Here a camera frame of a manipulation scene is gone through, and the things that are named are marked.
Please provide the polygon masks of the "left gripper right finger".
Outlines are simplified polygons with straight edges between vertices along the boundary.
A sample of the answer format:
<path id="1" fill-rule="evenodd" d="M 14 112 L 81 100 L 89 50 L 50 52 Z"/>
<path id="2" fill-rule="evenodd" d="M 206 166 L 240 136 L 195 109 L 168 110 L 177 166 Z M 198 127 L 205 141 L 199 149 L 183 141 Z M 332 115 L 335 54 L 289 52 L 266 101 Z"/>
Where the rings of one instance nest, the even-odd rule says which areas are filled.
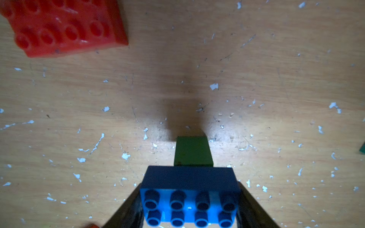
<path id="1" fill-rule="evenodd" d="M 249 191 L 238 182 L 240 200 L 236 214 L 238 228 L 279 228 L 271 216 L 260 206 Z"/>

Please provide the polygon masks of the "green small lego brick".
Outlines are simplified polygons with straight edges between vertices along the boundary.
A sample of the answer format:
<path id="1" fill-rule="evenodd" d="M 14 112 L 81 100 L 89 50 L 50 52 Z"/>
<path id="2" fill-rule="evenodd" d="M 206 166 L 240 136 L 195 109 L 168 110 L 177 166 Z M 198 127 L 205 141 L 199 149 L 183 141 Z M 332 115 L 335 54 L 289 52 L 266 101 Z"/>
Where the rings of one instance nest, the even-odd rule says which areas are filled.
<path id="1" fill-rule="evenodd" d="M 177 137 L 174 166 L 213 167 L 207 136 Z"/>

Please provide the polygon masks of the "dark green lego brick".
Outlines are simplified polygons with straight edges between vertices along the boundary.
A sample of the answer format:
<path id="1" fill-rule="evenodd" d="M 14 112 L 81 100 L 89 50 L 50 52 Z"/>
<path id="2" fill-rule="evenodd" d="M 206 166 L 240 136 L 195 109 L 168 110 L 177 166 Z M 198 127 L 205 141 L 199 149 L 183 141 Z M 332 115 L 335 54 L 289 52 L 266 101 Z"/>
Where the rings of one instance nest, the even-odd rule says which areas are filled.
<path id="1" fill-rule="evenodd" d="M 359 149 L 359 152 L 361 152 L 362 154 L 365 154 L 365 142 L 363 143 L 363 145 Z"/>

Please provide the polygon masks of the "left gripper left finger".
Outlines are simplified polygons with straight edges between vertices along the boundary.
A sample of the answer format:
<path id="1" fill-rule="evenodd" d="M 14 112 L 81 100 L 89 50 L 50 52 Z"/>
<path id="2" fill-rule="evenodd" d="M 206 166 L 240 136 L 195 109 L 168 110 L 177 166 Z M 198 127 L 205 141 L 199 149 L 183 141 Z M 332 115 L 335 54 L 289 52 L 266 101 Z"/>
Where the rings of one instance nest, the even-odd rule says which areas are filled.
<path id="1" fill-rule="evenodd" d="M 144 209 L 140 194 L 141 183 L 130 194 L 121 207 L 103 225 L 103 228 L 142 228 Z"/>

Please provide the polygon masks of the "blue lego brick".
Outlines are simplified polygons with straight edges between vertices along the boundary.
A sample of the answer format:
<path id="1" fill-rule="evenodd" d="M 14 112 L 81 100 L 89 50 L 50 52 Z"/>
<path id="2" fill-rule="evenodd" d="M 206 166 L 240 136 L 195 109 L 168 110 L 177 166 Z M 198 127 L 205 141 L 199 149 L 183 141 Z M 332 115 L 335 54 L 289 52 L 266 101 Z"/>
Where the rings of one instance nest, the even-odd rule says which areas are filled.
<path id="1" fill-rule="evenodd" d="M 230 228 L 238 210 L 240 188 L 232 168 L 149 166 L 140 187 L 145 220 L 157 227 L 218 224 Z"/>

